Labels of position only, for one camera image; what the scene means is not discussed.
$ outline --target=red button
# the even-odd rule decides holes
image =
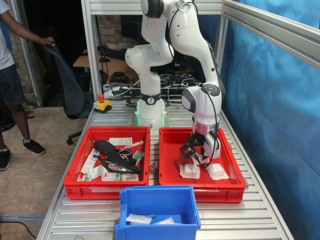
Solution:
[[[98,94],[98,101],[103,103],[105,101],[105,96],[103,94]]]

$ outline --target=aluminum table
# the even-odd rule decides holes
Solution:
[[[192,126],[191,113],[183,107],[169,106],[167,112],[166,122],[170,127]],[[125,101],[113,101],[112,110],[105,114],[92,111],[71,160],[88,127],[132,126],[135,122],[134,113],[135,109],[127,107]],[[247,187],[241,203],[197,204],[201,229],[197,231],[196,240],[293,240],[274,201],[223,112],[219,127],[223,129],[232,148]],[[158,164],[158,130],[151,129],[150,141],[150,164]],[[158,176],[150,175],[149,185],[158,183]],[[119,217],[120,201],[69,200],[62,179],[37,240],[115,240],[115,225]]]

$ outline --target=white t-shirt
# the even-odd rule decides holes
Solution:
[[[8,10],[9,10],[9,7],[5,3],[5,1],[0,0],[0,14],[3,14]],[[6,40],[5,40],[4,34],[0,29],[0,70],[10,67],[13,64],[15,64],[15,61],[12,58],[11,54],[7,52]]]

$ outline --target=shorts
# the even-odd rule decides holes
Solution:
[[[0,96],[7,106],[26,101],[15,64],[0,70]]]

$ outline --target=office chair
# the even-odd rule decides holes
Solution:
[[[89,116],[94,104],[94,94],[92,91],[83,92],[77,83],[75,74],[71,71],[66,61],[62,57],[57,46],[45,46],[44,49],[53,55],[60,75],[64,101],[63,110],[69,119],[85,119]],[[66,143],[73,144],[73,138],[79,137],[82,131],[78,131],[68,136]]]

